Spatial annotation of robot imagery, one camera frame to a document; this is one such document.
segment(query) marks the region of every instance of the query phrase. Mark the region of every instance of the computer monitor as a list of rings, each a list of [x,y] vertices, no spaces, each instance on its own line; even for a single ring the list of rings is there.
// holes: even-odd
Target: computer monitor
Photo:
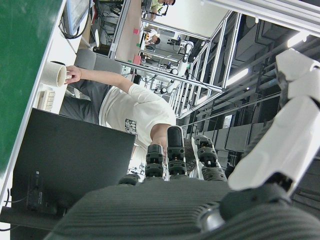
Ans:
[[[50,230],[46,216],[62,217],[87,192],[118,184],[134,141],[131,133],[33,109],[13,171],[18,202],[9,210],[19,217],[10,223]]]
[[[63,24],[67,34],[75,35],[77,33],[77,29],[89,12],[91,5],[92,0],[66,0],[63,11]]]

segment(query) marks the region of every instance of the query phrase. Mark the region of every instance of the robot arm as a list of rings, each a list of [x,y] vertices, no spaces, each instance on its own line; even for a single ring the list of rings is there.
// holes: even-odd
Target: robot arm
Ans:
[[[234,190],[257,188],[272,179],[290,195],[320,146],[320,63],[293,49],[279,54],[276,63],[285,104],[230,175]]]

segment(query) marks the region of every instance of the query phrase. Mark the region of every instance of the printed graphic on shirt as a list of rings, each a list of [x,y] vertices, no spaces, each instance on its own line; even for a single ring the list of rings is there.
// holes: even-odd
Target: printed graphic on shirt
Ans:
[[[125,119],[125,131],[131,134],[137,134],[137,122],[130,120],[128,118]]]

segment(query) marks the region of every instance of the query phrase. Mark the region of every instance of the paper cup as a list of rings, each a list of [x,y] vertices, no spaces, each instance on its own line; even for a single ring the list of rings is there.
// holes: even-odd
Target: paper cup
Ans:
[[[64,85],[67,77],[67,68],[63,63],[47,61],[44,65],[40,82],[52,87]]]

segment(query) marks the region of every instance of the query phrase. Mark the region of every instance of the man's hand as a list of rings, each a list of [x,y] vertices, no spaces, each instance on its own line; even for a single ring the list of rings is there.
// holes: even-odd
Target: man's hand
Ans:
[[[69,79],[67,78],[64,84],[71,84],[71,83],[80,81],[81,75],[82,75],[80,68],[76,66],[67,66],[66,71],[67,71],[66,75],[71,76],[71,78]]]

